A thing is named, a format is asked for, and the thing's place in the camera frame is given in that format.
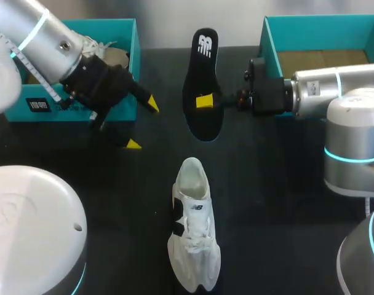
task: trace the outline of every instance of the white sneaker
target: white sneaker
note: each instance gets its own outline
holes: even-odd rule
[[[78,33],[77,35],[83,42],[82,54],[85,57],[91,57],[95,54],[110,66],[122,65],[124,68],[128,67],[130,60],[127,52],[119,48],[110,47],[110,45],[117,43],[116,41],[104,44],[102,42],[98,43],[89,36],[83,36]]]
[[[173,271],[190,293],[202,285],[211,291],[220,274],[221,252],[217,245],[212,199],[201,162],[183,162],[173,185],[175,224],[168,240]]]

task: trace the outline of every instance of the shoelace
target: shoelace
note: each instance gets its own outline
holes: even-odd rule
[[[102,42],[98,43],[96,40],[93,40],[92,38],[88,36],[83,36],[80,34],[78,34],[78,36],[83,41],[82,54],[85,57],[91,57],[92,55],[96,54],[96,56],[103,59],[105,57],[105,49],[107,49],[110,45],[116,43],[116,41],[108,42],[104,45],[104,43]]]
[[[185,217],[184,225],[186,237],[182,239],[182,243],[188,253],[199,253],[210,248],[213,242],[213,238],[209,237],[210,219],[207,220],[207,224],[202,224]]]

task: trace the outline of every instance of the cable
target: cable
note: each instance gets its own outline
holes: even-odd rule
[[[365,214],[366,217],[370,215],[370,198],[365,198]]]
[[[60,102],[62,98],[57,92],[49,85],[46,79],[37,71],[37,69],[28,61],[27,57],[18,49],[18,47],[9,40],[4,34],[0,32],[0,40],[3,40],[5,45],[19,58],[19,60],[25,65],[26,69],[38,80],[39,83],[45,88],[46,92],[56,102]]]

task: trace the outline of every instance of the white wall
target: white wall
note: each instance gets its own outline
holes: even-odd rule
[[[374,0],[40,0],[57,17],[138,21],[142,47],[189,47],[196,30],[220,46],[258,45],[265,15],[374,14]]]

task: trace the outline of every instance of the black table surface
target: black table surface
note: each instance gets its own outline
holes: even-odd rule
[[[219,49],[223,92],[244,86],[256,54],[254,47]],[[210,183],[218,294],[341,294],[336,255],[363,219],[364,201],[325,187],[325,123],[227,109],[219,137],[200,142],[181,107],[189,49],[143,50],[141,59],[141,82],[160,108],[156,116],[138,109],[134,139],[142,150],[89,143],[81,124],[9,124],[0,116],[0,165],[48,170],[82,200],[84,294],[178,294],[166,244],[172,184],[187,157],[201,160]]]

